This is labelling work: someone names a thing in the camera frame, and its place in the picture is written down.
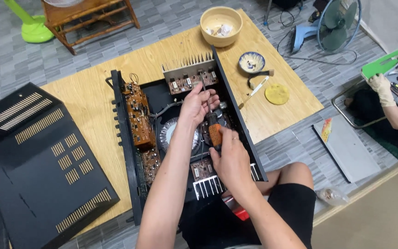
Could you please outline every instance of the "ceramic bowl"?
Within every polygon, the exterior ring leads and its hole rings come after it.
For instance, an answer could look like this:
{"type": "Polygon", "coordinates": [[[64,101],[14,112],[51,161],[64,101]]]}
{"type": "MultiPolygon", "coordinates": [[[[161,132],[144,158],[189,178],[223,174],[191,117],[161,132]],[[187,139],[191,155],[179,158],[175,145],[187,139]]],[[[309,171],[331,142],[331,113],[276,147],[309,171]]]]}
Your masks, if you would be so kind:
{"type": "Polygon", "coordinates": [[[200,18],[202,35],[205,40],[215,47],[226,47],[239,38],[242,29],[242,17],[229,7],[213,7],[207,9],[200,18]],[[211,35],[207,32],[213,30],[214,34],[223,24],[231,26],[231,32],[227,36],[211,35]]]}
{"type": "Polygon", "coordinates": [[[258,73],[265,66],[265,59],[259,53],[246,52],[239,58],[239,66],[249,74],[258,73]]]}

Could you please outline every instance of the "wooden chair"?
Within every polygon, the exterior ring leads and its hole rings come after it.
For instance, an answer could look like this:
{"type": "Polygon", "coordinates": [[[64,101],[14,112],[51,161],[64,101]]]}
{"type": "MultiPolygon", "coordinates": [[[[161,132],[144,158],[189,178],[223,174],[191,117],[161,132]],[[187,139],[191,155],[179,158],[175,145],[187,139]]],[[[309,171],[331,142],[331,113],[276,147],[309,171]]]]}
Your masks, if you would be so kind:
{"type": "Polygon", "coordinates": [[[72,53],[76,55],[76,51],[73,47],[77,44],[83,43],[86,40],[92,39],[94,37],[115,31],[117,29],[122,28],[123,26],[129,24],[135,24],[135,26],[139,29],[140,25],[138,19],[136,18],[135,12],[131,7],[130,0],[84,0],[79,4],[76,4],[67,8],[59,8],[54,7],[43,0],[42,8],[44,9],[44,15],[46,17],[45,26],[55,35],[55,37],[72,53]],[[118,3],[125,3],[122,7],[118,6],[118,3]],[[111,15],[116,14],[118,12],[124,11],[126,9],[130,10],[131,19],[129,21],[122,22],[120,24],[116,24],[111,20],[111,15]],[[91,19],[82,21],[80,18],[83,16],[91,15],[91,19]],[[64,25],[68,24],[74,20],[80,20],[79,24],[71,26],[67,29],[64,29],[64,25]],[[104,20],[110,23],[111,27],[106,30],[100,31],[91,36],[82,37],[81,39],[68,43],[65,34],[74,31],[76,29],[82,28],[84,26],[90,25],[96,21],[104,20]]]}

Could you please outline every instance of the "brush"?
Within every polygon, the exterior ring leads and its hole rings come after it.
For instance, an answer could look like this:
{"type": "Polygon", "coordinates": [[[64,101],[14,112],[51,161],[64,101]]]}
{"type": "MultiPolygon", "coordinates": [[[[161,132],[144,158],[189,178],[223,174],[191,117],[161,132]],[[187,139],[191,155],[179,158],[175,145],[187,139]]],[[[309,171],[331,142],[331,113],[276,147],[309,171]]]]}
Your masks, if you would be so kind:
{"type": "Polygon", "coordinates": [[[257,93],[257,91],[259,91],[259,89],[263,86],[263,84],[265,82],[267,82],[269,76],[266,76],[265,79],[263,79],[259,85],[257,85],[257,87],[251,92],[251,94],[248,96],[248,98],[239,105],[239,110],[241,110],[242,108],[244,108],[245,104],[247,103],[247,101],[251,98],[251,96],[253,96],[255,93],[257,93]]]}

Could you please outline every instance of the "white glove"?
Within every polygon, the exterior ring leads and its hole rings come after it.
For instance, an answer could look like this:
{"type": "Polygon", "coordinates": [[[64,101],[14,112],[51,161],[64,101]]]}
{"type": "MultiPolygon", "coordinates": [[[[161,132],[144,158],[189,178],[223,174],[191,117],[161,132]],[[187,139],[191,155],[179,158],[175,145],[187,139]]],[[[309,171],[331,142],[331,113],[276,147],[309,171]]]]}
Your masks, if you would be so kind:
{"type": "Polygon", "coordinates": [[[382,107],[396,105],[391,93],[391,82],[383,74],[369,78],[368,85],[379,95],[382,107]]]}

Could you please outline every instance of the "fan blade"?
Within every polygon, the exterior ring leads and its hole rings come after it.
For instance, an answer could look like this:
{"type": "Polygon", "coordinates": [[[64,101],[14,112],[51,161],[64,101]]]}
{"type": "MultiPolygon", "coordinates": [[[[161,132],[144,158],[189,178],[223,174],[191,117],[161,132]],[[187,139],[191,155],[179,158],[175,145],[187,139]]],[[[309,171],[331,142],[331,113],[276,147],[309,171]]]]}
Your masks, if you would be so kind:
{"type": "Polygon", "coordinates": [[[323,38],[322,45],[330,51],[334,51],[346,40],[346,30],[345,29],[335,29],[329,35],[323,38]]]}
{"type": "Polygon", "coordinates": [[[337,13],[340,8],[340,0],[334,0],[325,10],[325,15],[323,16],[323,20],[325,25],[333,29],[337,27],[340,21],[339,14],[337,13]]]}
{"type": "Polygon", "coordinates": [[[351,3],[348,10],[343,17],[345,19],[346,28],[351,28],[352,22],[354,22],[354,17],[356,17],[357,12],[357,3],[351,3]]]}

